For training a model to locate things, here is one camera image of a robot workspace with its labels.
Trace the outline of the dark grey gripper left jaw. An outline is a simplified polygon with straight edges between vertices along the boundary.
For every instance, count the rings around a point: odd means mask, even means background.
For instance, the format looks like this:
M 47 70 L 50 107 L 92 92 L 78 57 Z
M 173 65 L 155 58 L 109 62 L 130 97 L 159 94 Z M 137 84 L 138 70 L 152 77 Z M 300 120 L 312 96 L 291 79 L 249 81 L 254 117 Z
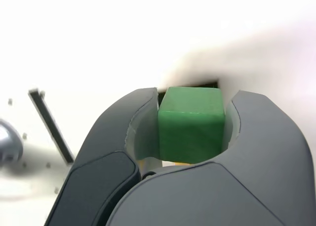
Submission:
M 88 133 L 46 220 L 104 226 L 142 177 L 138 161 L 159 158 L 158 90 L 135 90 L 105 110 Z

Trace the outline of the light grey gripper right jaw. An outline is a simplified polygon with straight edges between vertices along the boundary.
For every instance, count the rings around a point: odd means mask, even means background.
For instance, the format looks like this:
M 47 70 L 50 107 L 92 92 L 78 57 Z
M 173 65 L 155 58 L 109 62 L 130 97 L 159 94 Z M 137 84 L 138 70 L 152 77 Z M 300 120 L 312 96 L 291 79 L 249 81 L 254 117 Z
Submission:
M 140 182 L 110 226 L 310 226 L 313 160 L 294 121 L 262 94 L 228 104 L 220 155 Z

